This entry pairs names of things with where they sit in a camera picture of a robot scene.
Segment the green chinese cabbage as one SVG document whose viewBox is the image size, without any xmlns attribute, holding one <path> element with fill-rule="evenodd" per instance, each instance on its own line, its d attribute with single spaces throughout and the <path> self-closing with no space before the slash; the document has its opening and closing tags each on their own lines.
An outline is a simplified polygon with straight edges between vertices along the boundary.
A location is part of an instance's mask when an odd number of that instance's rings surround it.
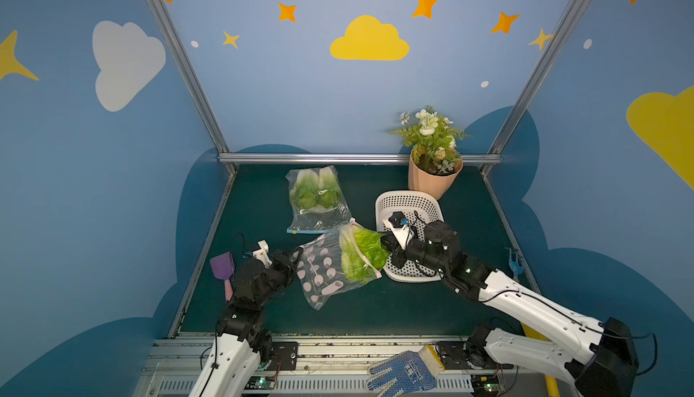
<svg viewBox="0 0 694 397">
<path fill-rule="evenodd" d="M 382 277 L 381 270 L 390 257 L 381 244 L 383 236 L 356 223 L 340 229 L 341 266 L 349 281 L 366 284 Z"/>
</svg>

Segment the pink-zip dotted zip-top bag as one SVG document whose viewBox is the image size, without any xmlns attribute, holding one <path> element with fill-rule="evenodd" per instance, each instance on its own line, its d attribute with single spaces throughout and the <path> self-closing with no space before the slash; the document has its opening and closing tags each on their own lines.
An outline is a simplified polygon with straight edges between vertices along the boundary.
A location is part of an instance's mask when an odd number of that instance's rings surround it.
<svg viewBox="0 0 694 397">
<path fill-rule="evenodd" d="M 314 310 L 320 310 L 331 297 L 359 289 L 366 284 L 349 281 L 341 266 L 342 251 L 339 245 L 340 229 L 352 225 L 351 220 L 302 245 L 304 253 L 296 275 L 305 299 Z"/>
</svg>

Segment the blue-zip bag with cabbages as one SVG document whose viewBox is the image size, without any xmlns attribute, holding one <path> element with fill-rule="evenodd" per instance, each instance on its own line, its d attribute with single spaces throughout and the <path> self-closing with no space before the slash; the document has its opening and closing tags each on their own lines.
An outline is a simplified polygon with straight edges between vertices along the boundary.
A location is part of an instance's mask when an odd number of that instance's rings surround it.
<svg viewBox="0 0 694 397">
<path fill-rule="evenodd" d="M 335 166 L 292 169 L 286 179 L 293 212 L 290 234 L 322 234 L 352 219 Z"/>
</svg>

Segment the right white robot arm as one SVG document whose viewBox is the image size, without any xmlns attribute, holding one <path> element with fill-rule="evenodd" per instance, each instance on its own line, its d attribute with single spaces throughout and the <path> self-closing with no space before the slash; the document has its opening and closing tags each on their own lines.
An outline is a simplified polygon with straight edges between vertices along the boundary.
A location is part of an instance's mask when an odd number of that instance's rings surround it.
<svg viewBox="0 0 694 397">
<path fill-rule="evenodd" d="M 466 339 L 471 368 L 513 366 L 570 384 L 583 396 L 629 396 L 642 375 L 629 326 L 611 317 L 599 321 L 544 298 L 501 270 L 463 251 L 457 232 L 437 220 L 421 237 L 403 213 L 383 222 L 382 245 L 398 268 L 412 261 L 433 270 L 457 295 L 513 317 L 540 338 L 479 326 Z"/>
</svg>

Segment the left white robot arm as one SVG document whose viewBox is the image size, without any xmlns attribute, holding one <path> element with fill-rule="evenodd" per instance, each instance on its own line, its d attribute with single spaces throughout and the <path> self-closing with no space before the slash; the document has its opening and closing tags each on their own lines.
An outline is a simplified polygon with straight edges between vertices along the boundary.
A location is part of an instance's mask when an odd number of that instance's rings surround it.
<svg viewBox="0 0 694 397">
<path fill-rule="evenodd" d="M 236 270 L 233 296 L 217 321 L 209 357 L 191 396 L 240 396 L 258 368 L 269 362 L 272 337 L 264 324 L 265 306 L 291 285 L 303 250 L 264 253 Z"/>
</svg>

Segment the white perforated plastic basket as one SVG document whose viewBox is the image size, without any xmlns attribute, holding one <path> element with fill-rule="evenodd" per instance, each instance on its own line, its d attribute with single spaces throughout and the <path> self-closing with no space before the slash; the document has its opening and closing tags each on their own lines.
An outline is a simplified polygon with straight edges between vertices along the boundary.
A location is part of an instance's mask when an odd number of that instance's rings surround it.
<svg viewBox="0 0 694 397">
<path fill-rule="evenodd" d="M 424 228 L 427 223 L 444 221 L 438 201 L 429 194 L 417 191 L 398 190 L 382 193 L 375 202 L 375 219 L 378 232 L 388 232 L 386 225 L 394 213 L 401 212 L 410 223 L 417 238 L 423 241 Z M 389 258 L 383 268 L 386 275 L 393 281 L 401 283 L 428 283 L 439 281 L 439 275 L 422 264 L 407 261 L 402 268 L 393 265 Z"/>
</svg>

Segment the potted artificial flower plant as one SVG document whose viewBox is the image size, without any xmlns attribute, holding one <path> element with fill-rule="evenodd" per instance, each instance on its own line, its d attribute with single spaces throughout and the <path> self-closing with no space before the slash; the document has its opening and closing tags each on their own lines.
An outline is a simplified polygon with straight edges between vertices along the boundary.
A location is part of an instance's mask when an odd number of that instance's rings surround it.
<svg viewBox="0 0 694 397">
<path fill-rule="evenodd" d="M 400 137 L 402 145 L 410 150 L 408 188 L 439 200 L 463 168 L 457 143 L 468 135 L 432 106 L 403 112 L 399 122 L 400 127 L 390 134 Z"/>
</svg>

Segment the blue dotted work glove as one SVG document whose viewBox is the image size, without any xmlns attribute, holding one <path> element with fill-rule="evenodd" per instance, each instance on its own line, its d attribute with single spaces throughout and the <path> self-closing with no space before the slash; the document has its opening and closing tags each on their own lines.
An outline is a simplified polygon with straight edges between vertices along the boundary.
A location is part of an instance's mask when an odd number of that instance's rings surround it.
<svg viewBox="0 0 694 397">
<path fill-rule="evenodd" d="M 385 397 L 427 392 L 437 387 L 437 377 L 444 371 L 436 350 L 423 346 L 417 352 L 404 351 L 370 366 L 366 388 Z"/>
</svg>

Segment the yellow plastic shovel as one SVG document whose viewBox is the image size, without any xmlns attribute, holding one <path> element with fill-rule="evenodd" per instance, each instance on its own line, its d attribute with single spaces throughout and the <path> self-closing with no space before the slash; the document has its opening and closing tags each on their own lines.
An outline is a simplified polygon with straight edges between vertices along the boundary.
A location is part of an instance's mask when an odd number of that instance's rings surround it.
<svg viewBox="0 0 694 397">
<path fill-rule="evenodd" d="M 545 375 L 547 395 L 560 397 L 558 381 L 553 376 L 554 373 L 558 373 L 558 366 L 552 358 L 551 350 L 554 348 L 552 342 L 524 323 L 522 323 L 522 329 L 525 337 L 529 339 L 528 348 L 531 350 L 531 366 L 538 368 L 538 372 Z"/>
</svg>

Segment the aluminium frame back rail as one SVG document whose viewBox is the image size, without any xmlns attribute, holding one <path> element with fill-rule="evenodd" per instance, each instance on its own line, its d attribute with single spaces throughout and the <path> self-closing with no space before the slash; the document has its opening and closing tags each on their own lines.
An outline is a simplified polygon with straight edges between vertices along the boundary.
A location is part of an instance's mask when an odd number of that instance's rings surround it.
<svg viewBox="0 0 694 397">
<path fill-rule="evenodd" d="M 409 154 L 324 154 L 324 153 L 220 153 L 218 160 L 228 164 L 279 165 L 408 165 Z"/>
</svg>

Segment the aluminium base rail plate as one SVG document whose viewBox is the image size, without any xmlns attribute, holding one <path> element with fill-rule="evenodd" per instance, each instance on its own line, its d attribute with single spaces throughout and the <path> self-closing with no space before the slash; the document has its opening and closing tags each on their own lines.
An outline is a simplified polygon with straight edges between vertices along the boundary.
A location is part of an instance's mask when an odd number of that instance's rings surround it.
<svg viewBox="0 0 694 397">
<path fill-rule="evenodd" d="M 405 350 L 417 351 L 439 342 L 462 346 L 464 337 L 413 336 L 320 336 L 278 335 L 274 347 L 281 366 L 262 368 L 251 375 L 245 396 L 366 396 L 367 368 Z M 155 341 L 146 360 L 135 396 L 187 396 L 193 391 L 213 337 L 185 333 L 180 338 Z M 574 396 L 565 384 L 552 386 L 544 376 L 522 367 L 492 367 L 473 370 L 459 360 L 439 375 L 432 396 L 477 396 L 490 379 L 504 388 L 506 396 Z"/>
</svg>

